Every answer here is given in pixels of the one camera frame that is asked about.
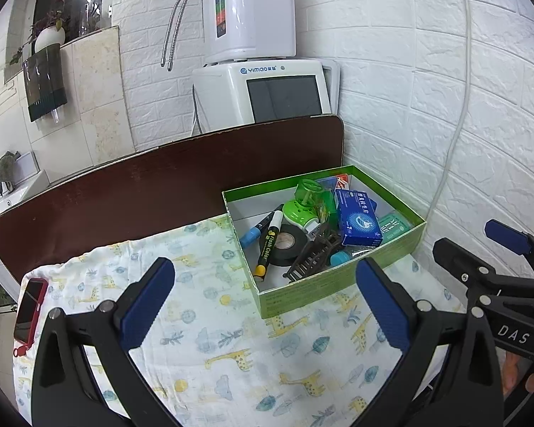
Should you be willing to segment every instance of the blue marker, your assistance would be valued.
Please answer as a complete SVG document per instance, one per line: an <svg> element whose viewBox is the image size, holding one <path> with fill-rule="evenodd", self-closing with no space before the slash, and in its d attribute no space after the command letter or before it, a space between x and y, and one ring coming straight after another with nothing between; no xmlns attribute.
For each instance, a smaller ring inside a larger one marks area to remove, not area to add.
<svg viewBox="0 0 534 427"><path fill-rule="evenodd" d="M269 227L269 223L273 219L273 215L276 211L281 211L283 209L283 204L277 207L273 212L268 214L263 220L257 223L253 228L246 232L240 239L239 243L241 244L242 249L248 248L252 243L259 239L261 232Z"/></svg>

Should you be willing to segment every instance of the smartphone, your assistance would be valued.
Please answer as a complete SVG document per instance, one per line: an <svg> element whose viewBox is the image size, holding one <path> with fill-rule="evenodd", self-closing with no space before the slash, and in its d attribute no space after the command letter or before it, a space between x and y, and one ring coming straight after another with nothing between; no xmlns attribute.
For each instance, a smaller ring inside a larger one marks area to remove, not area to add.
<svg viewBox="0 0 534 427"><path fill-rule="evenodd" d="M22 344L21 347L14 349L16 357L24 356L33 344L37 318L40 315L41 304L44 302L47 289L48 282L43 278L31 278L28 281L14 326L14 339Z"/></svg>

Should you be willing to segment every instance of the blue bottle cap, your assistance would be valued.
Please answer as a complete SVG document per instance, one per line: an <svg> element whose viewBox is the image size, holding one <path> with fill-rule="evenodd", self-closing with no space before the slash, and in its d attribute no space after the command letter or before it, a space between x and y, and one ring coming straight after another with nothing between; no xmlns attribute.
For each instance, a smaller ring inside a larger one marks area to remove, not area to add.
<svg viewBox="0 0 534 427"><path fill-rule="evenodd" d="M350 260L352 260L352 255L350 255L348 252L336 252L330 257L330 266L337 267L338 265L342 265L343 263L349 262Z"/></svg>
<svg viewBox="0 0 534 427"><path fill-rule="evenodd" d="M254 243L257 239L259 239L259 236L261 235L261 231L257 229L255 226L251 228L248 232L246 232L241 239L239 239L239 243L241 244L242 249L248 248L252 243Z"/></svg>

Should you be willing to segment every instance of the tablecloth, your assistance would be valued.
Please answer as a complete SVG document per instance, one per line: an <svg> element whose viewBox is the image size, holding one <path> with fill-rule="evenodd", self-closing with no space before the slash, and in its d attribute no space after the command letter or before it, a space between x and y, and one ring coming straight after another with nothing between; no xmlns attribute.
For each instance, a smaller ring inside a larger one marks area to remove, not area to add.
<svg viewBox="0 0 534 427"><path fill-rule="evenodd" d="M35 343L26 356L14 358L21 414L31 422L33 363L47 311L77 313L116 300L156 258L166 257L176 270L174 288L142 346L130 354L184 426L349 426L388 378L400 351L389 346L355 285L262 320L236 242L222 215L28 273L22 291L30 277L46 278L49 285ZM410 255L386 273L414 299L462 310ZM86 351L103 397L125 415L94 350ZM437 355L437 366L442 358Z"/></svg>

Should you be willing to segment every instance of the tile floor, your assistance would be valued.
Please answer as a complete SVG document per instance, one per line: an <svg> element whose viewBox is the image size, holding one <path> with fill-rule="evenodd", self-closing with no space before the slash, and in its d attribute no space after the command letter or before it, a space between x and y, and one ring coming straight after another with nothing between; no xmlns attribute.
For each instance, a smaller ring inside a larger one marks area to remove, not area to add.
<svg viewBox="0 0 534 427"><path fill-rule="evenodd" d="M12 351L14 349L14 323L16 313L0 313L0 388L16 406L14 376L12 375Z"/></svg>

